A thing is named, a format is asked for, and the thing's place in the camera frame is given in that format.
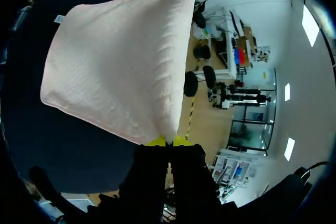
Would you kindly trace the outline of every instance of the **wooden floor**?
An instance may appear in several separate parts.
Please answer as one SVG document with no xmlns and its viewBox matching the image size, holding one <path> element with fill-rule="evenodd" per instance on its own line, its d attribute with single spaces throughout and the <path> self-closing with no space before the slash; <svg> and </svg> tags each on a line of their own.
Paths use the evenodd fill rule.
<svg viewBox="0 0 336 224">
<path fill-rule="evenodd" d="M 188 54 L 186 61 L 186 71 L 194 71 L 197 66 L 197 60 L 194 58 L 193 50 L 198 43 L 208 44 L 207 40 L 198 41 L 191 32 Z M 205 61 L 201 61 L 199 69 L 201 70 Z M 215 55 L 214 50 L 211 51 L 211 63 L 214 69 L 223 69 L 223 65 Z M 233 80 L 225 80 L 227 84 L 232 84 Z M 180 127 L 178 135 L 185 136 L 190 119 L 192 98 L 184 96 L 182 105 L 182 114 L 180 118 Z M 221 148 L 227 145 L 234 109 L 219 110 L 212 108 L 212 104 L 207 99 L 207 86 L 205 81 L 199 82 L 198 91 L 195 96 L 194 112 L 191 120 L 191 130 L 188 140 L 192 143 L 200 144 L 206 153 L 206 162 L 212 163 L 215 155 Z M 166 187 L 173 183 L 171 171 L 166 178 Z M 107 192 L 104 194 L 112 196 L 118 191 Z M 89 194 L 88 197 L 94 204 L 100 202 L 99 194 Z"/>
</svg>

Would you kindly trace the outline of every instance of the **desk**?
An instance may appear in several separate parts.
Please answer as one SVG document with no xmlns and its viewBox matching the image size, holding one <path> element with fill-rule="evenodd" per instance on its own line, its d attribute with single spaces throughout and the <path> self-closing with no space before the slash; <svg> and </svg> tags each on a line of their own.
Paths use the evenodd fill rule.
<svg viewBox="0 0 336 224">
<path fill-rule="evenodd" d="M 2 121 L 21 177 L 43 167 L 58 191 L 116 190 L 132 164 L 136 145 L 40 101 L 46 56 L 59 24 L 79 4 L 111 0 L 35 0 L 8 51 Z"/>
<path fill-rule="evenodd" d="M 225 32 L 226 39 L 226 53 L 227 53 L 227 69 L 215 69 L 215 74 L 217 79 L 233 79 L 237 78 L 237 67 L 235 63 L 234 49 L 232 47 L 232 33 Z M 196 71 L 195 74 L 201 80 L 204 80 L 205 77 L 203 75 L 203 70 Z"/>
</svg>

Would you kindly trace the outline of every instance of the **towel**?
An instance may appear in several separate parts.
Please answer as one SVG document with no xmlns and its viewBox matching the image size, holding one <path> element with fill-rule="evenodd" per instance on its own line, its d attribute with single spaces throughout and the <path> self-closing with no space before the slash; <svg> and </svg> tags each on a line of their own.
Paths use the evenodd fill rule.
<svg viewBox="0 0 336 224">
<path fill-rule="evenodd" d="M 51 43 L 42 103 L 137 144 L 171 142 L 182 109 L 195 0 L 74 7 Z"/>
</svg>

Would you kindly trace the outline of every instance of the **red object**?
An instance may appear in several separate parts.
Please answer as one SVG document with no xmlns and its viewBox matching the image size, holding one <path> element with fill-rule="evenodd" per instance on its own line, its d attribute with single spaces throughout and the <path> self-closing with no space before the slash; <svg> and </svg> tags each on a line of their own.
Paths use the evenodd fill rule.
<svg viewBox="0 0 336 224">
<path fill-rule="evenodd" d="M 242 49 L 238 49 L 239 51 L 239 64 L 244 64 L 244 51 Z"/>
</svg>

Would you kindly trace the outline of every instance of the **label tag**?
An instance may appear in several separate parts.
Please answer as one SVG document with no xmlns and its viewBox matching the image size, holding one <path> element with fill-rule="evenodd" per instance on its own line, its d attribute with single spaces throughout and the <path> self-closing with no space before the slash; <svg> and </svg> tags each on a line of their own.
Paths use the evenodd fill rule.
<svg viewBox="0 0 336 224">
<path fill-rule="evenodd" d="M 64 19 L 63 15 L 57 15 L 57 17 L 55 18 L 54 22 L 61 24 L 63 19 Z"/>
</svg>

